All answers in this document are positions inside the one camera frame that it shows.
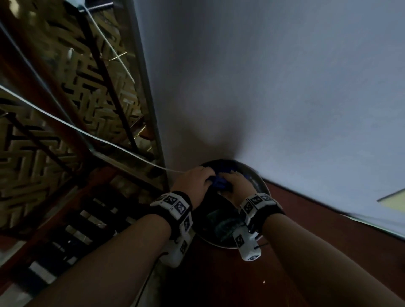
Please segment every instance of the black round tray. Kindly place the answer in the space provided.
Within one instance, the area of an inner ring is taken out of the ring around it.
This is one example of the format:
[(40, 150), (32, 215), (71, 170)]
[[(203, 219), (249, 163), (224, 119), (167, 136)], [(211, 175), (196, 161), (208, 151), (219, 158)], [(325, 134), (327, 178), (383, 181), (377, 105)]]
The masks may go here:
[[(231, 170), (243, 174), (259, 193), (268, 193), (263, 179), (249, 166), (235, 160), (214, 160), (202, 164), (211, 167), (216, 174)], [(224, 248), (237, 248), (232, 231), (243, 225), (235, 207), (218, 190), (209, 187), (201, 205), (193, 212), (193, 229), (205, 241)]]

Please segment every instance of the person's right hand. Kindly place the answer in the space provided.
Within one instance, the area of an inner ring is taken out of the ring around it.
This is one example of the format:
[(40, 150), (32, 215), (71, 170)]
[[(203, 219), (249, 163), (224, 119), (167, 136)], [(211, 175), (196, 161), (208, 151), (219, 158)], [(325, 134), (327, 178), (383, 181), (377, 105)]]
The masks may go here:
[(228, 199), (237, 209), (239, 209), (246, 197), (257, 193), (252, 183), (241, 173), (231, 171), (230, 174), (220, 173), (219, 175), (230, 182), (233, 187), (233, 192), (224, 191), (221, 195)]

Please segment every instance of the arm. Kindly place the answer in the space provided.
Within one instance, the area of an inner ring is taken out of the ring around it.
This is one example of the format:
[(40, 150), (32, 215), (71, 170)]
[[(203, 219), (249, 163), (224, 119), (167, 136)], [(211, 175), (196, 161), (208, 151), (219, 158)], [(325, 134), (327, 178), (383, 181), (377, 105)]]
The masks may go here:
[[(211, 168), (199, 166), (182, 174), (171, 190), (186, 193), (196, 209), (212, 175)], [(129, 306), (170, 235), (164, 218), (146, 215), (75, 264), (27, 306)]]
[[(241, 174), (221, 174), (233, 185), (223, 194), (236, 207), (256, 193)], [(283, 214), (270, 215), (262, 234), (283, 268), (313, 306), (405, 306), (363, 268)]]

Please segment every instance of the black metal rod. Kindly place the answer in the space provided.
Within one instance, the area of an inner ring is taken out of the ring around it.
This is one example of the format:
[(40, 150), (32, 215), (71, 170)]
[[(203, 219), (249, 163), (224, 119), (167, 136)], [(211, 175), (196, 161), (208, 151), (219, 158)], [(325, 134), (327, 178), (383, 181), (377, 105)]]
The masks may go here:
[(84, 37), (86, 38), (87, 46), (90, 48), (93, 58), (96, 61), (100, 75), (104, 80), (104, 85), (106, 86), (106, 88), (110, 94), (111, 100), (113, 101), (116, 113), (118, 114), (119, 119), (121, 120), (122, 126), (129, 139), (129, 142), (131, 143), (132, 150), (133, 150), (133, 152), (138, 153), (139, 150), (135, 143), (134, 136), (131, 133), (131, 129), (129, 127), (128, 120), (125, 117), (121, 103), (119, 102), (117, 93), (115, 92), (114, 85), (111, 80), (110, 74), (108, 73), (108, 70), (107, 70), (107, 67), (105, 66), (104, 61), (101, 59), (101, 54), (100, 54), (100, 51), (98, 50), (97, 42), (93, 36), (92, 30), (90, 28), (90, 24), (89, 24), (86, 16), (81, 14), (77, 8), (75, 8), (74, 6), (72, 6), (71, 4), (69, 4), (67, 2), (65, 2), (64, 5), (65, 5), (67, 12), (76, 17), (77, 23), (79, 24), (79, 26), (84, 34)]
[(22, 123), (15, 117), (15, 113), (8, 113), (0, 110), (0, 116), (5, 117), (12, 123), (15, 128), (17, 128), (22, 134), (24, 134), (27, 138), (29, 138), (39, 149), (45, 152), (57, 165), (59, 165), (65, 172), (67, 172), (72, 177), (77, 177), (77, 175), (73, 172), (73, 170), (68, 167), (66, 164), (63, 163), (51, 150), (46, 147), (38, 138), (27, 128), (24, 127)]

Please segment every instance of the forearm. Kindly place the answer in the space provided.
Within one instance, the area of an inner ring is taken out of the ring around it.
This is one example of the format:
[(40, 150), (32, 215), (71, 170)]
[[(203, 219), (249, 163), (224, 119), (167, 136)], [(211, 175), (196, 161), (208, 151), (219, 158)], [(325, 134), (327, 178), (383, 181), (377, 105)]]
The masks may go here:
[(314, 306), (405, 305), (345, 254), (282, 214), (267, 218), (263, 235)]
[(170, 234), (158, 215), (139, 219), (75, 264), (29, 307), (129, 306)]

